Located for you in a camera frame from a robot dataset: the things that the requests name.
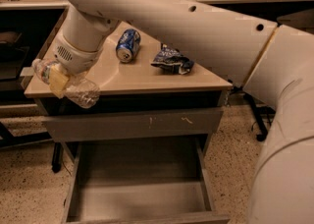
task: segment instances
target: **floor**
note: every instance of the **floor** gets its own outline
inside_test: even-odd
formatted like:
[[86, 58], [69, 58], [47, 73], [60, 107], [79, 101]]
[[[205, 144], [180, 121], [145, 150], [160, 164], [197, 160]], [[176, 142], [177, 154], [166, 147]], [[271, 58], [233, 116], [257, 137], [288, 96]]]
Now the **floor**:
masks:
[[[0, 106], [0, 120], [14, 136], [45, 131], [35, 105]], [[264, 144], [251, 109], [242, 97], [224, 107], [218, 132], [205, 155], [212, 198], [219, 213], [231, 224], [245, 223], [246, 203], [254, 166]], [[64, 155], [61, 171], [51, 170], [54, 144], [0, 149], [0, 223], [60, 223], [73, 164]]]

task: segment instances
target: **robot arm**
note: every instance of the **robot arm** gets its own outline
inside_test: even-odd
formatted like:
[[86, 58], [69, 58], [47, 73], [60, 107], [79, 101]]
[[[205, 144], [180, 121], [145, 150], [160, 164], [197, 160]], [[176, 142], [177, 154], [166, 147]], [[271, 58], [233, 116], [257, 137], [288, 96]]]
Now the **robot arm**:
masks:
[[275, 108], [256, 167], [248, 223], [311, 223], [312, 35], [190, 0], [69, 1], [73, 7], [57, 47], [71, 57], [56, 52], [70, 73], [88, 70], [106, 36], [125, 21]]

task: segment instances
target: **soda can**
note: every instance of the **soda can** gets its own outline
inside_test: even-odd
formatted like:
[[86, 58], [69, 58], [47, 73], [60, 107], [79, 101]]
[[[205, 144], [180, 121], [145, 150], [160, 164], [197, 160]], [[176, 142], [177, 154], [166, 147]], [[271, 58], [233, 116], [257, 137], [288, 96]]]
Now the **soda can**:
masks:
[[135, 29], [127, 29], [120, 37], [117, 47], [116, 54], [119, 60], [123, 63], [129, 63], [135, 59], [140, 43], [140, 34]]

